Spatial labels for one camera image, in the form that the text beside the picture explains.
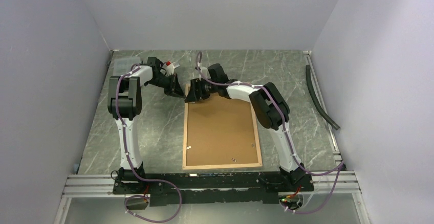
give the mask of black base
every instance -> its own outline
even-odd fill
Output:
[[[134,170],[140,177],[146,178],[143,163]],[[142,194],[145,191],[148,183],[138,180],[132,170],[120,168],[117,173],[113,194]]]
[[[284,172],[237,172],[237,173],[185,173],[146,174],[147,179],[161,179],[174,183],[181,190],[183,204],[236,203],[262,201],[264,204],[278,204],[279,192],[313,191],[312,176],[297,174],[294,184]],[[121,184],[117,181],[114,194],[142,194],[148,183]],[[207,189],[194,191],[190,189]],[[246,188],[247,190],[218,190],[222,188]],[[175,189],[167,184],[149,183],[150,206],[165,206],[179,203]]]

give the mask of metal frame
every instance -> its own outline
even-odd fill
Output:
[[[313,89],[315,90],[315,94],[316,97],[318,97],[318,100],[321,104],[322,109],[327,113],[327,109],[326,109],[326,105],[324,104],[324,100],[322,98],[322,94],[321,94],[321,90],[319,89],[319,85],[318,85],[318,80],[316,79],[316,75],[315,75],[315,71],[312,65],[312,60],[311,60],[311,56],[310,56],[310,52],[311,51],[303,51],[303,53],[305,54],[305,59],[306,59],[306,64],[311,66],[311,70],[312,70],[312,83],[313,85]],[[339,151],[339,147],[336,143],[336,138],[335,135],[333,134],[332,131],[332,127],[330,126],[330,124],[323,118],[322,119],[326,125],[326,127],[329,129],[329,133],[330,133],[330,145],[332,146],[332,149],[334,151]]]
[[[322,108],[325,112],[326,106],[324,104],[324,100],[321,95],[321,91],[319,89],[318,81],[316,79],[315,71],[312,66],[312,61],[310,58],[311,51],[303,51],[306,59],[306,63],[309,64],[312,68],[312,78],[314,85],[315,93],[321,103]],[[324,120],[326,126],[329,128],[330,133],[330,145],[333,149],[333,157],[335,159],[336,165],[339,165],[342,162],[342,156],[340,155],[339,148],[336,144],[336,139],[333,134],[331,126]],[[336,177],[336,173],[330,173],[326,176],[313,176],[313,184],[315,187],[314,193],[316,194],[328,194],[333,185],[334,179]],[[126,198],[130,195],[114,195],[112,193],[114,180],[110,177],[109,174],[99,174],[99,175],[69,175],[65,187],[63,189],[62,197],[60,200],[59,208],[57,210],[56,218],[54,220],[55,224],[64,224],[66,220],[66,216],[69,211],[69,207],[71,204],[71,200],[73,198]],[[293,194],[293,192],[280,192],[279,195],[289,195]],[[336,184],[336,188],[333,194],[352,194],[354,205],[356,207],[356,211],[361,224],[370,224],[371,221],[369,219],[366,206],[364,204],[363,196],[360,191],[359,183],[357,182],[356,175],[354,171],[341,171],[338,183]]]

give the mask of gray marble surface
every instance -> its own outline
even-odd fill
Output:
[[[193,69],[197,51],[117,51],[98,101],[95,118],[84,149],[79,174],[107,174],[120,165],[118,130],[107,111],[108,80],[117,58],[140,56],[146,61],[155,56],[178,62],[179,82],[184,88],[198,77]],[[306,87],[302,51],[223,50],[203,51],[205,66],[220,63],[229,78],[252,84],[273,82],[290,108],[291,135],[298,155],[310,170],[335,167],[330,134],[316,111]],[[184,100],[164,95],[159,87],[142,87],[143,110],[139,115],[138,138],[145,171],[148,173],[192,172],[182,170]],[[276,171],[279,159],[269,133],[258,125],[263,166],[260,168],[195,170],[194,172]]]

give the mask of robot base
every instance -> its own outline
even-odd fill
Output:
[[[297,173],[298,181],[291,183]],[[161,179],[174,183],[181,190],[183,204],[237,203],[262,201],[278,204],[279,192],[313,191],[312,176],[298,172],[235,172],[235,173],[173,173],[146,174],[146,179]],[[118,183],[114,194],[143,194],[149,184],[150,206],[178,204],[178,194],[167,184],[129,182]]]

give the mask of white wall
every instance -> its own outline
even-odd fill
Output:
[[[109,55],[82,0],[0,0],[0,223],[53,223]]]
[[[111,49],[311,49],[337,0],[85,0]]]
[[[434,0],[339,0],[313,49],[373,223],[434,219]]]

